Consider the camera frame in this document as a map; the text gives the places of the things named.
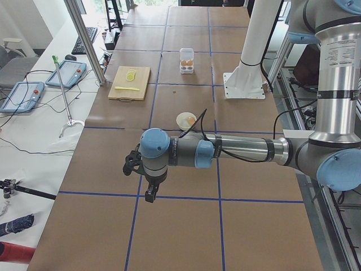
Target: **keyboard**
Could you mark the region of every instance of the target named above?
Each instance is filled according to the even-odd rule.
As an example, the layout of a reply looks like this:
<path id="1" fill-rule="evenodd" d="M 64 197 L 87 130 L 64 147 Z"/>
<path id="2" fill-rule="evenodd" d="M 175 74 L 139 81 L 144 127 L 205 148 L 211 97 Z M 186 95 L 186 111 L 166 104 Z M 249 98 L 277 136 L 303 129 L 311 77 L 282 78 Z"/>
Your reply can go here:
<path id="1" fill-rule="evenodd" d="M 98 29 L 96 27 L 86 27 L 86 32 L 88 33 L 91 43 L 94 42 L 97 31 Z M 81 42 L 80 38 L 78 37 L 77 42 L 74 45 L 72 55 L 85 55 L 85 54 L 86 53 L 85 53 L 84 45 Z"/>

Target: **wooden cutting board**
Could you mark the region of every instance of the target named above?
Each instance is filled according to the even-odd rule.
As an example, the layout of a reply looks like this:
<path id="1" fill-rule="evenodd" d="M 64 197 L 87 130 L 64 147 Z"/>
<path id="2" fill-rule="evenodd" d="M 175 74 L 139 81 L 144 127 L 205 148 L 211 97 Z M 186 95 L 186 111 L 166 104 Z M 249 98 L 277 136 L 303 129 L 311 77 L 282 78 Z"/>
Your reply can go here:
<path id="1" fill-rule="evenodd" d="M 133 81 L 127 81 L 126 79 L 127 73 L 130 69 L 135 70 L 135 77 Z M 144 100 L 150 73 L 150 67 L 119 66 L 108 98 L 116 100 Z M 115 87 L 117 86 L 123 88 L 136 88 L 139 90 L 116 90 Z"/>

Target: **bowl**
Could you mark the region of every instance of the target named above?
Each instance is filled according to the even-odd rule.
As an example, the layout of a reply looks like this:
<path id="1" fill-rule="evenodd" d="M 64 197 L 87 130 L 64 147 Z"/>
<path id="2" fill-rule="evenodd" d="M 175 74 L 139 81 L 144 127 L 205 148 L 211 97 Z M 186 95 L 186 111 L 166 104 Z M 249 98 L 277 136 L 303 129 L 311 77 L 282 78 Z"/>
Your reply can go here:
<path id="1" fill-rule="evenodd" d="M 178 127 L 183 131 L 188 130 L 192 126 L 193 120 L 196 121 L 197 117 L 190 112 L 180 113 L 177 116 L 177 118 L 175 119 L 175 121 L 178 124 Z"/>

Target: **white desk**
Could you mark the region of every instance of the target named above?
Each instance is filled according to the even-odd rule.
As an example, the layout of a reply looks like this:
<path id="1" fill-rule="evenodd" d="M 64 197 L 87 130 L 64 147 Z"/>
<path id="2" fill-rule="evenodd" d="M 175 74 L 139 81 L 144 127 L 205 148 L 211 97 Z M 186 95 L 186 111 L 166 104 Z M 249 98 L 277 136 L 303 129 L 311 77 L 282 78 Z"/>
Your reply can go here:
<path id="1" fill-rule="evenodd" d="M 85 19 L 87 26 L 97 26 L 88 24 L 87 19 L 88 18 Z M 98 35 L 93 43 L 98 59 L 103 55 L 103 50 L 101 50 L 100 47 L 104 47 L 101 32 L 102 31 L 98 29 Z M 59 61 L 63 60 L 67 54 L 71 53 L 77 37 L 78 35 L 73 22 L 68 20 L 54 40 L 49 44 L 39 61 L 33 67 L 33 70 L 46 69 L 53 71 L 55 66 L 51 56 L 57 55 Z M 87 63 L 88 70 L 91 69 L 86 55 L 77 55 L 76 57 L 78 61 Z M 49 73 L 31 73 L 28 76 L 28 80 L 45 82 L 49 75 Z M 98 83 L 94 73 L 90 72 L 86 78 L 79 83 L 79 87 L 81 88 L 82 94 L 71 103 L 70 110 L 74 119 L 85 121 L 93 104 L 96 92 L 98 91 Z M 73 87 L 67 92 L 68 101 L 70 102 L 78 93 L 79 88 L 77 86 Z M 46 86 L 40 102 L 46 103 L 59 94 L 61 94 L 60 89 Z M 58 96 L 49 104 L 58 111 L 65 108 L 62 96 Z M 8 118 L 0 119 L 0 125 L 7 119 Z M 2 128 L 0 137 L 14 143 L 21 149 L 32 152 L 53 152 L 74 149 L 83 127 L 76 125 L 67 128 L 63 138 L 59 139 L 60 129 L 67 121 L 66 111 L 56 113 L 49 106 L 43 106 L 30 113 L 12 117 Z M 23 181 L 21 186 L 56 195 L 72 154 L 73 152 L 56 155 L 30 155 L 18 151 L 4 141 L 0 141 L 0 180 L 16 178 L 17 180 Z M 4 199 L 2 191 L 0 191 L 0 193 L 0 203 L 2 204 Z M 5 235 L 0 238 L 0 241 L 36 247 L 53 203 L 53 200 L 16 192 L 16 194 L 10 198 L 7 213 L 0 216 L 0 224 L 31 213 L 35 215 L 35 221 L 31 228 L 21 233 Z M 20 271 L 26 269 L 27 265 L 25 264 L 0 262 L 1 271 Z"/>

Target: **white bowl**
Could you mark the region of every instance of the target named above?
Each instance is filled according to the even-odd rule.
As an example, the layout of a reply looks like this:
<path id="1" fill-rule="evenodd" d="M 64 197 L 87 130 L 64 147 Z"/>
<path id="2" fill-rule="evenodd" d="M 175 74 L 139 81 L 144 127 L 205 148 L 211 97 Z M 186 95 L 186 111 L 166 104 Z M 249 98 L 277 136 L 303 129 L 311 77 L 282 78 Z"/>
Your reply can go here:
<path id="1" fill-rule="evenodd" d="M 195 121 L 197 120 L 197 117 L 194 114 L 189 113 L 189 112 L 180 113 L 177 116 L 177 118 L 175 119 L 175 121 L 177 122 L 177 124 L 181 130 L 186 131 L 192 126 L 188 123 L 189 117 L 194 118 Z"/>

